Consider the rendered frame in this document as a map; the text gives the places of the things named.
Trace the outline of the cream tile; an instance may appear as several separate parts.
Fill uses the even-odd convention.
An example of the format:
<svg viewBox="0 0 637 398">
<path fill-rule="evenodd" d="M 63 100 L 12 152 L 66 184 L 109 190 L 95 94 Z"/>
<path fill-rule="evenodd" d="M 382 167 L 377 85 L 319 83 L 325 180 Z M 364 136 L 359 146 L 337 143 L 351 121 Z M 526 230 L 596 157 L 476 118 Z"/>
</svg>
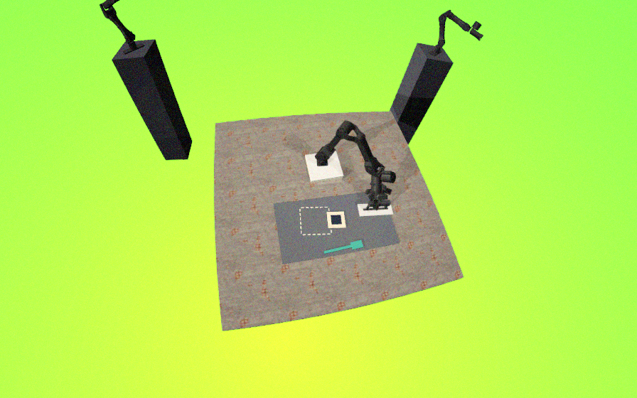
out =
<svg viewBox="0 0 637 398">
<path fill-rule="evenodd" d="M 327 212 L 328 228 L 346 228 L 344 212 Z"/>
</svg>

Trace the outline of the teal t-shaped block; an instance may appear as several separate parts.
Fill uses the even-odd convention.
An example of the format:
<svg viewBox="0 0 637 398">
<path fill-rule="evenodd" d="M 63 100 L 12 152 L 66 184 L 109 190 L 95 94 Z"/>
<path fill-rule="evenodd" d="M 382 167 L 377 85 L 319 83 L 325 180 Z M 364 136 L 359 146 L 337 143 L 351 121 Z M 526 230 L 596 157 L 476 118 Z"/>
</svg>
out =
<svg viewBox="0 0 637 398">
<path fill-rule="evenodd" d="M 348 249 L 348 248 L 352 248 L 352 250 L 354 250 L 354 249 L 359 249 L 359 248 L 362 248 L 362 247 L 364 247 L 362 241 L 358 240 L 358 241 L 350 242 L 350 245 L 347 245 L 347 246 L 344 246 L 344 247 L 339 247 L 339 248 L 335 248 L 335 249 L 326 250 L 326 251 L 324 251 L 324 254 L 328 254 L 328 253 L 331 253 L 331 252 L 336 252 L 336 251 L 340 251 L 340 250 Z"/>
</svg>

